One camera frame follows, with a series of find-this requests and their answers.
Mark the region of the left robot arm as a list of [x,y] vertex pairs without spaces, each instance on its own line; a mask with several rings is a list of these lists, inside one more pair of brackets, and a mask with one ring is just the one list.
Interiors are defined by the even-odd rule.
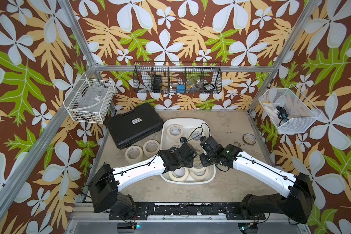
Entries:
[[197,152],[189,143],[179,148],[159,150],[149,160],[126,167],[103,165],[87,185],[95,213],[110,210],[122,218],[131,218],[137,210],[130,195],[121,190],[148,177],[173,172],[181,167],[193,167]]

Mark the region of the white plastic storage tray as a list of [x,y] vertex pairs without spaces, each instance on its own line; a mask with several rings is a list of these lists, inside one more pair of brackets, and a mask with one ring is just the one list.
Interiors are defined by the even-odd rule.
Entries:
[[[177,119],[167,120],[163,125],[162,135],[161,135],[161,140],[160,140],[160,149],[162,149],[162,150],[168,150],[172,143],[181,143],[180,141],[173,142],[166,135],[167,128],[173,124],[177,124],[177,125],[180,125],[183,127],[183,129],[184,129],[183,137],[185,137],[186,139],[187,139],[187,134],[189,133],[190,130],[194,130],[194,129],[198,129],[198,128],[200,128],[202,130],[202,132],[204,133],[204,136],[206,136],[206,137],[210,136],[210,133],[211,133],[208,124],[205,121],[200,120],[200,119],[177,118]],[[198,156],[196,158],[200,159],[199,156],[201,154],[204,154],[205,151],[202,149],[200,144],[199,145],[191,144],[191,145],[195,148],[195,150],[198,154]],[[207,178],[206,181],[200,181],[200,182],[195,181],[189,175],[188,178],[184,182],[175,182],[175,181],[170,180],[168,172],[161,174],[161,177],[166,182],[178,184],[178,185],[202,185],[202,184],[206,184],[206,183],[211,182],[215,178],[215,175],[216,175],[216,169],[214,166],[208,166],[207,168],[209,169],[210,173],[209,173],[209,177]]]

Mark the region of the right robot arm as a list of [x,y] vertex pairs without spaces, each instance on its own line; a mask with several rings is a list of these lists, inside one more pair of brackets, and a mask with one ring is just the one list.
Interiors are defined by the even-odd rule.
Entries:
[[242,171],[276,191],[276,194],[272,195],[246,195],[240,203],[243,216],[250,217],[261,213],[284,214],[296,223],[308,222],[316,195],[306,174],[294,175],[272,167],[235,145],[223,147],[212,136],[201,137],[200,146],[205,151],[200,156],[203,166],[220,165]]

